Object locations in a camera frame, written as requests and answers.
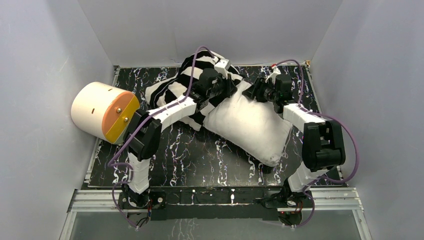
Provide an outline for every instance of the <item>black bracket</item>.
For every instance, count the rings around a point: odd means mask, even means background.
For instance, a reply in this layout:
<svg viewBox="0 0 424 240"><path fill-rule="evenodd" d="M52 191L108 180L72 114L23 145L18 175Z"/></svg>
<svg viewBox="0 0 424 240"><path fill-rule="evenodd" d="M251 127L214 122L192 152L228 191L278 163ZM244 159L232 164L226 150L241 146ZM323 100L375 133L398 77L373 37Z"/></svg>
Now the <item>black bracket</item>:
<svg viewBox="0 0 424 240"><path fill-rule="evenodd" d="M140 131L134 133L148 116L149 112L143 109L135 111L125 132L125 140L130 137L130 134L135 134L135 137L129 143L128 150L137 156L139 162L151 158L158 151L159 141L161 140L162 123L159 119L150 118Z"/></svg>
<svg viewBox="0 0 424 240"><path fill-rule="evenodd" d="M228 74L226 79L213 68L205 68L199 76L199 80L194 83L190 91L190 98L197 104L196 111L202 110L208 105L209 99L216 96L224 98L231 97L237 92L237 87Z"/></svg>
<svg viewBox="0 0 424 240"><path fill-rule="evenodd" d="M303 129L302 159L311 172L330 170L345 163L345 144L338 122L308 122Z"/></svg>
<svg viewBox="0 0 424 240"><path fill-rule="evenodd" d="M260 103L272 102L277 114L283 113L284 105L293 101L292 78L286 74L278 74L275 84L271 80L257 77L252 86L243 91L243 95Z"/></svg>
<svg viewBox="0 0 424 240"><path fill-rule="evenodd" d="M281 223L283 223L286 226L292 226L292 225L299 225L302 222L302 212L296 211L296 212L279 212L278 218Z"/></svg>
<svg viewBox="0 0 424 240"><path fill-rule="evenodd" d="M312 195L310 190L306 191L306 193ZM297 204L306 199L307 196L303 192L292 192L289 180L286 179L280 191L275 189L265 191L263 193L263 199L259 200L259 203L267 209L278 209L290 207L288 201L293 201Z"/></svg>
<svg viewBox="0 0 424 240"><path fill-rule="evenodd" d="M119 194L118 204L121 209L140 209L147 208L151 203L152 209L165 209L167 203L167 194L164 191L151 190L150 188L141 194L131 190L127 184L123 184L122 192Z"/></svg>

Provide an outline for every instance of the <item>black and white striped cloth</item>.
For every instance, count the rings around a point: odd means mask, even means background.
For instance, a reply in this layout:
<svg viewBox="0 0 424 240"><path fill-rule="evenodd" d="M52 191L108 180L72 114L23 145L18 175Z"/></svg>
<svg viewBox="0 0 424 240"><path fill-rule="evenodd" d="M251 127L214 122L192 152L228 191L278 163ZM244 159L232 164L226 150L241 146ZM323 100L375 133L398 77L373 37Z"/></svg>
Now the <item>black and white striped cloth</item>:
<svg viewBox="0 0 424 240"><path fill-rule="evenodd" d="M223 58L221 55L215 52L212 53L218 57L218 62L221 58ZM174 77L165 79L150 87L147 87L145 97L147 103L152 108L164 106L176 100L179 96L183 95L187 91L190 83L193 59L194 54L187 57L179 68L178 73ZM193 83L199 80L199 76L204 69L213 69L217 61L216 59L214 60L213 56L211 56L208 51L200 51L197 54L196 62L194 65ZM232 65L229 67L228 71L231 74L231 79L237 86L243 80L243 76L240 75L239 71ZM201 111L189 117L185 117L180 121L190 125L190 127L192 127L194 130L199 131L204 123L206 115L208 115L224 99L225 97L223 96L213 97L209 100L209 104Z"/></svg>

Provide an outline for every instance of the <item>black and white marble surface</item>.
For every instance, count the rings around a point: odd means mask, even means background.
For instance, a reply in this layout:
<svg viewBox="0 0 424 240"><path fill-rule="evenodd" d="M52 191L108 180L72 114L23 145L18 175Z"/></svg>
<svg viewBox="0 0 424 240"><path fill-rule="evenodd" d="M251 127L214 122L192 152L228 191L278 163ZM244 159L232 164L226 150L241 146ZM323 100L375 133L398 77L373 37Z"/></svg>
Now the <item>black and white marble surface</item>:
<svg viewBox="0 0 424 240"><path fill-rule="evenodd" d="M294 99L299 98L300 76L298 67L283 65L282 73L291 75ZM269 66L238 66L246 81L270 73ZM305 67L304 94L302 103L314 112L317 102ZM140 101L140 107L148 109L145 89L152 84L173 77L176 67L122 68L116 87L132 91ZM100 141L92 168L89 187L110 188L114 183L128 179L125 167L109 168L108 161L119 150L117 145ZM177 122L162 132L159 149L150 163L149 182L152 187L254 187L281 186L292 175L301 162L302 133L295 127L290 131L279 164L268 167L250 156L228 140L202 128L194 131L188 125ZM124 152L120 162L128 161ZM339 179L336 170L330 171L331 178ZM333 185L321 180L317 185Z"/></svg>

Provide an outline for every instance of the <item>white cylinder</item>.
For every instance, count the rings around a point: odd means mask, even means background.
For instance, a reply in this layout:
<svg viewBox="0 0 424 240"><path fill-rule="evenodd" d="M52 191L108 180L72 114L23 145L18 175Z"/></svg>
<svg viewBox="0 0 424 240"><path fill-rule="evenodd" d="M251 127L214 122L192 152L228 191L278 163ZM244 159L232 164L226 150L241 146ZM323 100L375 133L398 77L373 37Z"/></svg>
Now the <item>white cylinder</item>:
<svg viewBox="0 0 424 240"><path fill-rule="evenodd" d="M70 115L81 130L119 144L123 141L122 133L139 107L140 103L132 92L92 82L75 97Z"/></svg>

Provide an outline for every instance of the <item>gray wall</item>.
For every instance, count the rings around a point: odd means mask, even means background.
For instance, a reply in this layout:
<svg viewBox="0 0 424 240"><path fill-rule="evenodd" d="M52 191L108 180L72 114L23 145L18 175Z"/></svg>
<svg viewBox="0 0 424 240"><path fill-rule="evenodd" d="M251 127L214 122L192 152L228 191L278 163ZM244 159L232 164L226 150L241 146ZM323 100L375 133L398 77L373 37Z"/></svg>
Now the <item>gray wall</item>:
<svg viewBox="0 0 424 240"><path fill-rule="evenodd" d="M311 64L323 112L359 142L351 184L377 240L424 235L424 2L406 2L345 0Z"/></svg>
<svg viewBox="0 0 424 240"><path fill-rule="evenodd" d="M0 238L58 239L95 138L76 94L113 66L77 0L0 1Z"/></svg>
<svg viewBox="0 0 424 240"><path fill-rule="evenodd" d="M200 45L235 64L312 59L342 0L79 0L122 67L175 66Z"/></svg>

